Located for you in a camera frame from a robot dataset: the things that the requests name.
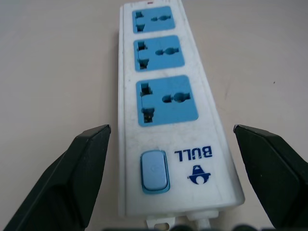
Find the white power strip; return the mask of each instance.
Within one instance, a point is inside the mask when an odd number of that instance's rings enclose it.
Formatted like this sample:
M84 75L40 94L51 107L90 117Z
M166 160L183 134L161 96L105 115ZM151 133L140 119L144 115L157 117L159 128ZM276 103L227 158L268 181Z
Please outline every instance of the white power strip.
M242 204L180 0L121 7L118 72L120 215L145 218L149 228L182 215L206 226L218 211Z

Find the table surface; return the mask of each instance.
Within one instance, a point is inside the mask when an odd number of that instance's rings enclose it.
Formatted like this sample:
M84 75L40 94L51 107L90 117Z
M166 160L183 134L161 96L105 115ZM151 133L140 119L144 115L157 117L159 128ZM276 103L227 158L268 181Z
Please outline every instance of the table surface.
M73 138L102 124L110 124L112 134L87 230L145 227L143 220L117 216L117 54L124 3L0 1L1 230ZM308 160L308 2L183 4L246 197L211 224L225 230L240 223L271 227L232 129L244 124L279 134Z

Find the blue outlet faceplate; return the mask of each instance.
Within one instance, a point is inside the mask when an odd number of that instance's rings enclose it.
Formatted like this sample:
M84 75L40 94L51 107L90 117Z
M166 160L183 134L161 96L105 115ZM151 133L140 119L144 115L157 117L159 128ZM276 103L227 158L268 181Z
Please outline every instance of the blue outlet faceplate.
M133 11L134 33L144 33L175 28L169 6Z
M173 68L185 64L178 36L134 41L136 71Z
M197 108L187 76L139 81L138 122L142 127L196 120Z

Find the power strip housing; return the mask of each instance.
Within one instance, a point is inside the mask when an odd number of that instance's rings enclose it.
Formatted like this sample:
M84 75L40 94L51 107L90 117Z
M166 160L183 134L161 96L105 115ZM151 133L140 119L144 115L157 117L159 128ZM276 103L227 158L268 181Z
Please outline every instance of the power strip housing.
M120 215L199 219L244 202L180 0L120 9L118 137Z

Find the blue switch button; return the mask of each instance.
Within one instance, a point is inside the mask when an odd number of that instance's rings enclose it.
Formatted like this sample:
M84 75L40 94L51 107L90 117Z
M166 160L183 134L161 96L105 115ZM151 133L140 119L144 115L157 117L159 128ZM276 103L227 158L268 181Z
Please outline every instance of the blue switch button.
M170 189L166 153L160 150L141 155L142 190L146 194L165 193Z

